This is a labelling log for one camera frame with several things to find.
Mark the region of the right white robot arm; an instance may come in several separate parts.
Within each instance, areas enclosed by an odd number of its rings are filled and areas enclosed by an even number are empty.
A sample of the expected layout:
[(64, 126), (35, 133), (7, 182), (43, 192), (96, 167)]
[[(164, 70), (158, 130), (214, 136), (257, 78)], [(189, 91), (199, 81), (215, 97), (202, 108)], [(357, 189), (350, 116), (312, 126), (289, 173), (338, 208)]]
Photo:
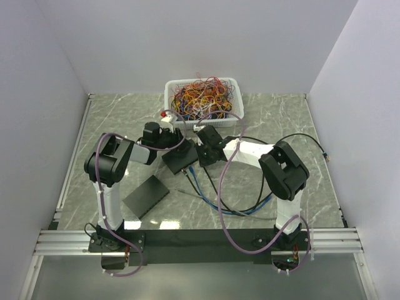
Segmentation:
[(239, 162), (262, 170), (271, 192), (277, 197), (275, 242), (281, 249), (291, 248), (301, 230), (299, 219), (285, 224), (300, 213), (300, 202), (309, 171), (286, 142), (258, 144), (238, 137), (221, 137), (212, 126), (194, 126), (198, 142), (199, 164), (210, 166), (218, 161)]

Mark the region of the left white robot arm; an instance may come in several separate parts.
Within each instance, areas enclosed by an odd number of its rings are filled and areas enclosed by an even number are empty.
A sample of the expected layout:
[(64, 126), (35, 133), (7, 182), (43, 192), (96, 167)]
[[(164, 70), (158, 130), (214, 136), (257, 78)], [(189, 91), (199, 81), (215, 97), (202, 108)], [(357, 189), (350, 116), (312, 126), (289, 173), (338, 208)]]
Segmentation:
[(116, 133), (104, 133), (99, 137), (84, 162), (84, 172), (97, 194), (97, 225), (101, 229), (110, 229), (103, 238), (104, 245), (110, 250), (118, 251), (126, 242), (125, 234), (118, 231), (124, 222), (119, 185), (128, 163), (133, 161), (149, 166), (159, 151), (180, 153), (188, 147), (189, 140), (180, 129), (161, 127), (156, 122), (146, 123), (137, 141)]

